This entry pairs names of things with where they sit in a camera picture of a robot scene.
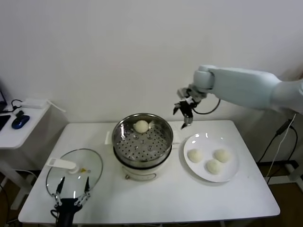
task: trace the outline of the small white table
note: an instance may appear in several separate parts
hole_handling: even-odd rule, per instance
[[[103,158],[102,176],[91,198],[74,216],[74,224],[169,223],[231,220],[275,216],[280,213],[254,159],[232,121],[200,121],[180,130],[181,140],[195,133],[223,133],[239,150],[240,170],[227,183],[204,181],[188,170],[183,146],[172,150],[165,172],[154,181],[126,180],[112,147],[105,145],[115,123],[71,123],[66,126],[50,156],[61,157],[78,148],[90,148]],[[44,166],[20,214],[23,223],[53,224],[54,199],[47,193]]]
[[[17,149],[23,145],[25,140],[29,137],[30,133],[37,126],[41,118],[44,116],[50,105],[45,106],[43,109],[21,108],[26,115],[30,116],[28,122],[18,130],[11,127],[12,122],[16,118],[13,113],[3,113],[0,115],[11,115],[10,119],[4,127],[0,130],[0,149]],[[32,176],[29,176],[27,180],[21,177],[5,160],[0,159],[0,172],[5,175],[5,179],[1,185],[4,186],[7,179],[10,179],[13,183],[19,186],[21,189],[11,205],[12,210],[17,210],[24,196],[29,194],[32,189],[29,183]]]

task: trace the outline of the computer mouse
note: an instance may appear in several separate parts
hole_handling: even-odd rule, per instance
[[[28,122],[28,120],[29,120],[29,116],[27,115],[16,117],[15,120],[12,122],[11,127],[13,129],[21,129],[23,125],[25,125],[26,122]]]

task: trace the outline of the white wall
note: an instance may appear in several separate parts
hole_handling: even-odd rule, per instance
[[[302,6],[300,0],[1,1],[0,81],[14,98],[51,99],[70,122],[117,121],[137,112],[181,120],[172,116],[176,90],[191,82],[199,64],[296,78]],[[199,111],[216,102],[210,96]],[[234,120],[254,156],[285,120],[226,102],[195,118],[202,119]]]

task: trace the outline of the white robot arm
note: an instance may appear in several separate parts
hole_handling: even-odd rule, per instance
[[[180,109],[184,115],[182,128],[192,123],[192,109],[207,93],[249,108],[303,113],[303,79],[282,82],[268,72],[202,65],[194,73],[194,82],[178,90],[182,100],[175,104],[174,114]]]

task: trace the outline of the cable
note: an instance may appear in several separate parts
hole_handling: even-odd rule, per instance
[[[209,111],[209,112],[206,112],[206,113],[199,113],[199,112],[197,112],[195,109],[193,109],[193,111],[194,111],[196,114],[200,114],[200,115],[211,114],[212,112],[214,112],[214,111],[218,108],[218,106],[220,105],[220,102],[221,102],[221,99],[219,99],[218,104],[215,106],[215,108],[214,108],[213,110]]]
[[[276,154],[275,154],[275,156],[274,156],[274,160],[272,161],[272,163],[271,163],[271,165],[270,165],[270,168],[269,168],[269,171],[268,171],[266,177],[268,177],[269,174],[270,174],[270,170],[271,170],[271,168],[273,167],[273,164],[274,164],[274,162],[275,162],[275,159],[276,159],[276,157],[277,157],[277,155],[278,155],[278,153],[279,153],[279,151],[280,151],[281,144],[282,144],[283,141],[285,140],[286,135],[287,135],[287,133],[288,133],[288,130],[289,130],[291,124],[294,122],[294,119],[295,119],[296,116],[297,116],[297,114],[295,113],[294,116],[293,116],[293,118],[292,118],[292,121],[289,123],[289,125],[288,125],[288,127],[287,127],[287,129],[286,129],[285,135],[284,135],[283,139],[281,140],[281,142],[280,142],[280,144],[279,144],[278,150],[276,151]]]
[[[259,163],[259,162],[262,160],[262,158],[265,156],[265,154],[267,153],[268,148],[270,147],[270,145],[271,145],[271,143],[274,141],[274,139],[277,138],[277,136],[278,136],[278,135],[276,134],[276,135],[271,139],[271,141],[269,142],[267,148],[265,149],[265,151],[264,151],[262,157],[259,159],[259,161],[258,161],[257,163]]]
[[[292,155],[293,155],[293,153],[294,153],[294,151],[295,151],[295,149],[296,149],[296,147],[297,147],[297,143],[298,143],[298,133],[297,133],[297,130],[296,130],[293,126],[290,126],[289,128],[290,128],[291,130],[293,130],[294,133],[295,133],[295,142],[294,142],[293,151],[292,151],[292,153],[290,154],[290,156],[288,157],[287,161],[289,161],[290,158],[292,157]]]
[[[287,129],[287,127],[289,126],[290,122],[292,121],[292,119],[288,119],[288,121],[284,122],[284,124],[281,125],[281,127],[276,131],[276,134],[274,135],[274,137],[272,138],[272,140],[270,141],[269,145],[267,146],[267,148],[265,149],[262,157],[259,159],[259,161],[257,163],[260,163],[260,161],[262,160],[262,158],[264,157],[264,155],[267,153],[268,148],[270,147],[271,143],[274,141],[274,139],[281,135],[283,132],[285,132],[285,130]]]
[[[8,205],[8,212],[7,212],[7,215],[6,215],[6,220],[5,220],[5,223],[7,223],[7,221],[9,220],[9,197],[8,197],[8,194],[6,193],[6,191],[4,190],[4,188],[2,187],[2,185],[0,184],[0,187],[2,188],[4,194],[5,194],[5,197],[6,197],[6,202],[7,202],[7,205]]]
[[[23,170],[23,169],[15,169],[15,171],[30,173],[30,174],[33,175],[33,176],[35,177],[35,179],[37,180],[37,176],[36,176],[33,172],[30,172],[30,171],[28,171],[28,170]]]
[[[0,114],[1,114],[1,113],[2,113],[2,114],[12,113],[12,112],[14,112],[15,110],[21,108],[21,106],[16,106],[16,105],[14,105],[14,102],[15,102],[15,101],[22,102],[20,99],[13,99],[13,100],[10,102],[11,107],[12,107],[13,109],[12,109],[12,110],[2,110],[2,111],[0,112]]]
[[[291,157],[292,157],[292,155],[293,155],[293,153],[294,153],[294,151],[295,151],[295,149],[296,149],[296,147],[297,147],[297,143],[298,143],[298,133],[297,133],[297,130],[296,130],[293,126],[290,126],[289,128],[292,129],[292,130],[295,132],[295,142],[294,142],[294,148],[293,148],[293,150],[292,150],[292,153],[291,153],[290,156],[288,157],[287,161],[289,161],[289,160],[291,159]],[[274,175],[276,175],[281,169],[282,169],[282,167],[280,167],[278,170],[276,170],[276,171],[269,177],[269,179],[267,180],[267,184],[269,183],[270,179],[271,179]]]
[[[59,212],[57,210],[51,210],[51,215],[56,219],[56,224],[57,224]]]
[[[20,99],[13,99],[13,100],[10,102],[11,106],[15,106],[15,105],[14,105],[14,102],[15,102],[15,101],[19,101],[19,102],[22,103],[22,101],[21,101]]]
[[[62,108],[58,107],[57,105],[55,105],[54,103],[52,103],[50,100],[47,101],[50,105],[53,105],[55,108],[57,108],[58,110],[60,110],[61,112],[65,113],[66,110],[63,110]]]

